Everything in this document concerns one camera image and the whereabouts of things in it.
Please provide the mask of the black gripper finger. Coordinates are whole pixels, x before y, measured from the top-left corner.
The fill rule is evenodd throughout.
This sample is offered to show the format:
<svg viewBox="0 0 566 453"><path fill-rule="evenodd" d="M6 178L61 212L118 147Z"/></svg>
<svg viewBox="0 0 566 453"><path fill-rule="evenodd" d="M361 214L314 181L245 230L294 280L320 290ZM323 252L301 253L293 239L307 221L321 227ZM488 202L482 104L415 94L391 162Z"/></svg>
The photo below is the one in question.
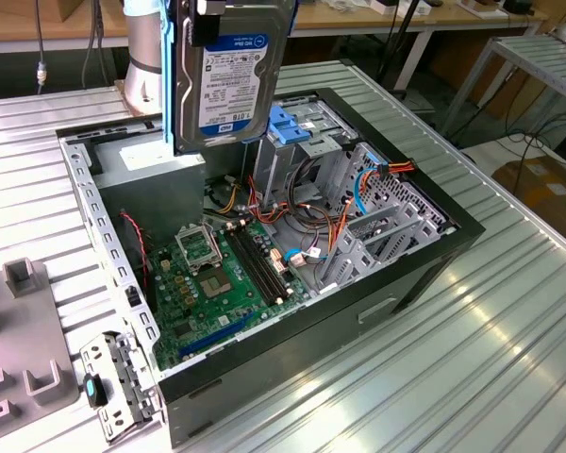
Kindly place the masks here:
<svg viewBox="0 0 566 453"><path fill-rule="evenodd" d="M191 0L189 2L191 46L205 47L217 42L220 19L225 13L225 7L225 0Z"/></svg>

